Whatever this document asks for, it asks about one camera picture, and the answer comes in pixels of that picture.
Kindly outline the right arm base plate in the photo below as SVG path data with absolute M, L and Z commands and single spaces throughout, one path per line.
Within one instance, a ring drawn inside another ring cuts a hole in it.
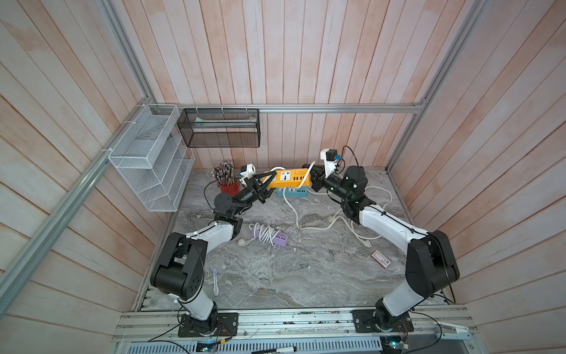
M 352 319 L 357 333 L 413 332 L 414 325 L 408 313 L 391 316 L 385 309 L 353 310 Z

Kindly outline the orange power strip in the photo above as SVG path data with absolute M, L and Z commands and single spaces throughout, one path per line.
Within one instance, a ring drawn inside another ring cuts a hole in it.
M 268 185 L 269 188 L 286 188 L 286 187 L 309 187 L 312 182 L 310 180 L 310 172 L 307 168 L 278 170 L 275 178 Z

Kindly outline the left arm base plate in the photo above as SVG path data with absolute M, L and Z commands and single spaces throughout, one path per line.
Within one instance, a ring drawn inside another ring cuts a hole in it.
M 184 314 L 181 316 L 178 337 L 235 336 L 238 330 L 238 322 L 238 313 L 213 313 L 206 321 L 200 321 Z

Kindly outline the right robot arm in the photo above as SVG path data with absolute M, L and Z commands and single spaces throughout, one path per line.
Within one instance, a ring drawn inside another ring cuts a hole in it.
M 405 223 L 366 196 L 368 179 L 362 167 L 350 166 L 343 177 L 327 174 L 323 165 L 303 165 L 310 169 L 311 187 L 322 188 L 338 197 L 350 221 L 389 240 L 406 256 L 405 279 L 376 302 L 374 326 L 389 332 L 408 311 L 460 278 L 449 237 Z

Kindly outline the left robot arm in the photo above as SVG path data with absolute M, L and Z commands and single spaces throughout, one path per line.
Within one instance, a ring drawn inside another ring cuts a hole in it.
M 269 184 L 276 171 L 245 177 L 246 186 L 237 195 L 220 193 L 215 197 L 214 220 L 207 227 L 181 234 L 171 233 L 162 247 L 150 275 L 150 284 L 166 295 L 173 295 L 185 315 L 181 324 L 201 336 L 221 331 L 218 306 L 203 290 L 206 255 L 240 233 L 240 215 L 255 201 L 265 203 L 273 194 Z

